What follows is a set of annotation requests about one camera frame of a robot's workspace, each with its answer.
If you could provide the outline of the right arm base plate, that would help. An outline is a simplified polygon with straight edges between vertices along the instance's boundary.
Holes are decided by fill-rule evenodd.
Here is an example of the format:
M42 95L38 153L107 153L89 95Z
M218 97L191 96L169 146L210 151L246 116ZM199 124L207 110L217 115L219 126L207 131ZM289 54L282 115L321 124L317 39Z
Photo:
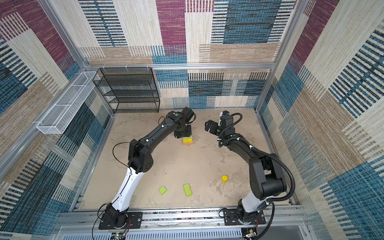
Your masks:
M235 225L264 225L266 219L263 212L243 213L237 209L222 208L218 215L225 221L225 226Z

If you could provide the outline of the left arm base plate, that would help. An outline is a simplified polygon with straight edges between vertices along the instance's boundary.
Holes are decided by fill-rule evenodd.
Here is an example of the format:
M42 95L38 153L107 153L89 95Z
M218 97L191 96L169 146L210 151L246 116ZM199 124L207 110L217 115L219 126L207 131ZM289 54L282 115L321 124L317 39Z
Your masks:
M142 224L143 212L121 212L103 214L99 230L139 229Z

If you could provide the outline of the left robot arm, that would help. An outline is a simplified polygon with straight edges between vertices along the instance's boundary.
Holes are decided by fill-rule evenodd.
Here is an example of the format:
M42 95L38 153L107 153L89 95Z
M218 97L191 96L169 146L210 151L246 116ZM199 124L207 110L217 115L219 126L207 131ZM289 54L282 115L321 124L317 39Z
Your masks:
M132 212L129 208L140 180L154 164L152 152L171 133L182 138L191 129L191 119L195 116L188 107L181 112L171 111L149 134L130 141L126 176L112 202L98 217L99 230L127 231L141 227L143 212Z

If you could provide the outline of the natural wood block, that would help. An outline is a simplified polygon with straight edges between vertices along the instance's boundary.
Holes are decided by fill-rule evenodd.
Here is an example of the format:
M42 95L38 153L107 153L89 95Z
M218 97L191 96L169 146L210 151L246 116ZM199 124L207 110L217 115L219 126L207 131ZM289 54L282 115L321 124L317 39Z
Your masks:
M194 144L194 142L193 142L193 141L192 141L192 142L182 142L182 144L183 144L183 145L187 145L187 146L189 146L189 145Z

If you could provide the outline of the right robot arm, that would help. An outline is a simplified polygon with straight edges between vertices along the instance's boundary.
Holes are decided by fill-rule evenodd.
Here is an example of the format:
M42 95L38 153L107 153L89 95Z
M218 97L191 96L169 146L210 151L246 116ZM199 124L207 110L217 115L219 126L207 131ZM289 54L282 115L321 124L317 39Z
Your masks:
M255 221L262 211L274 202L282 202L293 196L296 182L290 169L276 154L268 154L254 147L244 136L237 134L232 116L220 123L209 120L205 131L217 136L219 147L227 147L249 165L249 194L239 200L238 221L248 224Z

